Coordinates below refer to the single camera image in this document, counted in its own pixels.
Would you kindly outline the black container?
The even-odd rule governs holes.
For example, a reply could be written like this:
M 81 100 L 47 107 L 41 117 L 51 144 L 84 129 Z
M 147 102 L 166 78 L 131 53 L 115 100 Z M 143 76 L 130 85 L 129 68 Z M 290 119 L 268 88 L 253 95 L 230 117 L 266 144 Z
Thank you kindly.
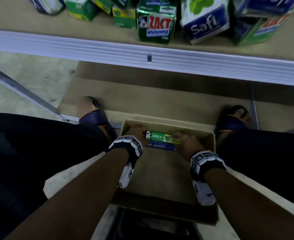
M 105 240 L 204 240 L 193 222 L 117 207 Z

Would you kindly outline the person's right hand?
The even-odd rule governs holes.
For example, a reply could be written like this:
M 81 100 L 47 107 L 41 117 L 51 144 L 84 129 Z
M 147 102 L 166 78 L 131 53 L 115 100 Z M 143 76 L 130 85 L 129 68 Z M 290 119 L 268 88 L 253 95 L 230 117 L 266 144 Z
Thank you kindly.
M 207 150 L 194 135 L 189 135 L 189 139 L 185 144 L 176 144 L 175 148 L 177 150 L 177 153 L 187 163 L 190 163 L 191 157 L 196 153 Z

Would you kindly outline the grey metal shelf bar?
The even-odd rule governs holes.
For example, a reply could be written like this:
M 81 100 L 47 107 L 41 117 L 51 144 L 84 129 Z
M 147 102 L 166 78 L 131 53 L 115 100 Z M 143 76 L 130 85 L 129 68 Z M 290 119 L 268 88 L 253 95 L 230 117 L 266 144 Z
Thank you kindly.
M 37 104 L 41 108 L 45 109 L 47 112 L 53 114 L 55 117 L 65 121 L 69 122 L 68 119 L 64 118 L 58 113 L 58 110 L 56 107 L 51 105 L 50 103 L 43 100 L 41 97 L 37 96 L 12 78 L 10 78 L 8 75 L 0 71 L 0 84 L 4 85 L 5 87 L 9 88 L 13 92 L 17 93 L 21 97 L 33 102 L 34 104 Z

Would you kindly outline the green toothpaste box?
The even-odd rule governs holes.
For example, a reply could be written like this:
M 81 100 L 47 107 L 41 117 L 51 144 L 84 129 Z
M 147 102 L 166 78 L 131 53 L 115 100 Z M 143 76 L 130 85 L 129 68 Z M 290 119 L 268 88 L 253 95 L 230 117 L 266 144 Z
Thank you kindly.
M 161 143 L 167 143 L 167 144 L 177 144 L 177 145 L 181 144 L 180 139 L 175 139 L 172 137 L 172 135 L 165 134 L 165 133 L 152 132 L 152 131 L 146 132 L 146 139 L 151 141 L 161 142 Z

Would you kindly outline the white edged store shelf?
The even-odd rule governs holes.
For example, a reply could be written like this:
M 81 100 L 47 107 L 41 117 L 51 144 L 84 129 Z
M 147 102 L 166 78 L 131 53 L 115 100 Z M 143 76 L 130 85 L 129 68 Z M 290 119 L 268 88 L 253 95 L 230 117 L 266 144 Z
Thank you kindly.
M 259 129 L 294 133 L 294 86 L 81 61 L 58 111 L 78 120 L 76 103 L 96 98 L 109 121 L 127 119 L 213 130 L 228 105 L 253 113 Z
M 235 47 L 215 36 L 191 45 L 180 30 L 169 44 L 153 44 L 104 13 L 85 22 L 67 10 L 40 14 L 29 0 L 0 0 L 0 51 L 294 86 L 294 14 L 261 44 Z

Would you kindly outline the open brown cardboard box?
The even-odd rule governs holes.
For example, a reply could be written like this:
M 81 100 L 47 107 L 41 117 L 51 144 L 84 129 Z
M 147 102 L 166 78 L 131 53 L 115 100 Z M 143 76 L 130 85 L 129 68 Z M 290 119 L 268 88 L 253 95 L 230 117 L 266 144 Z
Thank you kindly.
M 188 163 L 161 149 L 144 148 L 128 186 L 116 190 L 111 204 L 207 225 L 219 220 L 216 203 L 198 203 Z

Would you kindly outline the blue toothpaste box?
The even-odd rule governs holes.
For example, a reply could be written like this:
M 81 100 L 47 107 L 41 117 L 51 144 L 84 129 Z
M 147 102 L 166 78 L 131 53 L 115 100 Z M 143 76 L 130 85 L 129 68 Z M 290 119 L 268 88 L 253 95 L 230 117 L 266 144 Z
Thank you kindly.
M 161 149 L 172 152 L 177 151 L 174 144 L 155 140 L 149 140 L 149 143 L 146 145 L 146 148 Z

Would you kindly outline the dark blue sandal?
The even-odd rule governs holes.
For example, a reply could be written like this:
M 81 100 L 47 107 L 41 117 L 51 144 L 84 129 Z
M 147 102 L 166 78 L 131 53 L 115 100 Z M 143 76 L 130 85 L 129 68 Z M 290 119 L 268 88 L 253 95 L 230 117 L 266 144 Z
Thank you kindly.
M 251 116 L 242 105 L 226 106 L 220 113 L 214 134 L 216 139 L 223 132 L 251 128 Z
M 117 138 L 114 128 L 109 123 L 107 116 L 98 100 L 91 96 L 80 97 L 76 104 L 79 123 L 82 125 L 93 124 L 105 134 L 109 142 Z

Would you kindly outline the person's left forearm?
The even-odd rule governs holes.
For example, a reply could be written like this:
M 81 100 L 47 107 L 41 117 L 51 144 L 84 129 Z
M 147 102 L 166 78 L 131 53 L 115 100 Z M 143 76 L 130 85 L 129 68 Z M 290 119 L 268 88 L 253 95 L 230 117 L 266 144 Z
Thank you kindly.
M 129 154 L 109 151 L 22 222 L 5 240 L 90 240 L 108 208 Z

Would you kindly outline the person's right forearm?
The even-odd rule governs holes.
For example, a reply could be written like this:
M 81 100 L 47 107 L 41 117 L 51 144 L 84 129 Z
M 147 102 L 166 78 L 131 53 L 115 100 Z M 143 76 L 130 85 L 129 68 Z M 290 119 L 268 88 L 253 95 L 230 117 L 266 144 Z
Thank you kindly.
M 294 215 L 223 169 L 204 178 L 241 240 L 294 240 Z

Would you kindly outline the small green yellow box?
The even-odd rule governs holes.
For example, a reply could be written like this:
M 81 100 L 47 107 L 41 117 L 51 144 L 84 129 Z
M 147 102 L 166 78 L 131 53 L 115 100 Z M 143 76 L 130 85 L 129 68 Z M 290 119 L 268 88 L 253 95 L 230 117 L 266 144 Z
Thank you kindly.
M 121 9 L 113 4 L 112 12 L 115 27 L 137 29 L 136 7 L 129 5 L 127 8 Z

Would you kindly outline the green yellow product box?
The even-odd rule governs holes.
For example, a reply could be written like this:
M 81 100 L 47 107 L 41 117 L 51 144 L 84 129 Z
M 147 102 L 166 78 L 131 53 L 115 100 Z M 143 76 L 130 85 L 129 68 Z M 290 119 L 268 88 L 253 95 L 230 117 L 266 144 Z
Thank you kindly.
M 63 0 L 71 17 L 91 22 L 98 14 L 99 8 L 91 0 Z

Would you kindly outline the green box with red label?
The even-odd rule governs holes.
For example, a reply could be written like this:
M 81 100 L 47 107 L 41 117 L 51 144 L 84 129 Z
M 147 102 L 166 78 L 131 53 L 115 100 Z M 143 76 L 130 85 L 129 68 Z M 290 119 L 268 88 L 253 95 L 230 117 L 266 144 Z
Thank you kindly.
M 294 8 L 291 8 L 282 16 L 236 18 L 232 43 L 236 46 L 246 46 L 266 42 L 293 12 Z
M 140 0 L 136 10 L 140 41 L 168 44 L 172 39 L 178 0 Z

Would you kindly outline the white blue box green leaf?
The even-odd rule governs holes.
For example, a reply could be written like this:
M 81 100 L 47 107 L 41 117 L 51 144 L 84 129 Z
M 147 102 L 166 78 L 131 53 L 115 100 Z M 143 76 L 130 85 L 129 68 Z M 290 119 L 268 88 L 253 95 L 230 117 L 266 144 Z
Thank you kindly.
M 180 25 L 191 44 L 230 28 L 230 0 L 181 0 Z

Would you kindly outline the person's left hand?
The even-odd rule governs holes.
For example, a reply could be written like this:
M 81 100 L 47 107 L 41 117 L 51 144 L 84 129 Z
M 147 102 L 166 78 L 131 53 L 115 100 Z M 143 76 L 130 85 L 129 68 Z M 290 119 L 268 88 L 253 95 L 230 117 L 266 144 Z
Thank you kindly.
M 131 121 L 128 123 L 128 125 L 129 128 L 124 131 L 124 135 L 135 136 L 141 142 L 142 146 L 145 147 L 148 144 L 146 139 L 146 126 Z

